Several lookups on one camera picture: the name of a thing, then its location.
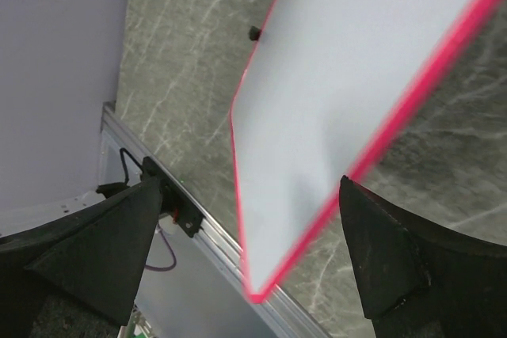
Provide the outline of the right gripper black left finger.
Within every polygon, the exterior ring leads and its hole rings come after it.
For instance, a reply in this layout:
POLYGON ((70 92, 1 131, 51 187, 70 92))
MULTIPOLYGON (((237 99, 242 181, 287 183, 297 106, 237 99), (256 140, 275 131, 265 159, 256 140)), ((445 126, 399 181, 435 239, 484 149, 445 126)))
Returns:
POLYGON ((132 313, 162 206, 151 178, 1 239, 3 337, 115 337, 132 313))

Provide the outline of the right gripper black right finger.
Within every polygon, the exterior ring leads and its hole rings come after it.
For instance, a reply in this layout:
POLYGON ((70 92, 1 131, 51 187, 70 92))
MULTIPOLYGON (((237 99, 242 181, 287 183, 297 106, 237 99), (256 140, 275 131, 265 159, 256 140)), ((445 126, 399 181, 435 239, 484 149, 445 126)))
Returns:
POLYGON ((339 208, 378 337, 504 337, 506 247, 447 229, 342 177, 339 208))

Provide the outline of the white board with pink frame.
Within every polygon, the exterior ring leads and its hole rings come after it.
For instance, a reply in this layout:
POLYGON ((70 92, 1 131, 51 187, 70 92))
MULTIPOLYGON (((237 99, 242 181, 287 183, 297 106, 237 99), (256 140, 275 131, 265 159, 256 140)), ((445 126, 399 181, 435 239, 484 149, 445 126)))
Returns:
POLYGON ((501 0, 273 0, 231 105, 243 284, 267 299, 501 0))

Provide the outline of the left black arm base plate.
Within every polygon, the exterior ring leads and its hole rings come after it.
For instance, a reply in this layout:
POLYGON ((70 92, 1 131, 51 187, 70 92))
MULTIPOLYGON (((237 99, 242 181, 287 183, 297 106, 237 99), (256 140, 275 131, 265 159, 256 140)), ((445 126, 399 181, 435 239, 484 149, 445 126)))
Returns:
POLYGON ((180 184, 169 176, 153 158, 145 157, 142 167, 142 180, 148 177, 157 177, 160 180, 162 193, 160 214, 168 214, 172 222, 178 225, 188 237, 194 238, 201 230, 204 219, 203 212, 190 199, 180 184))

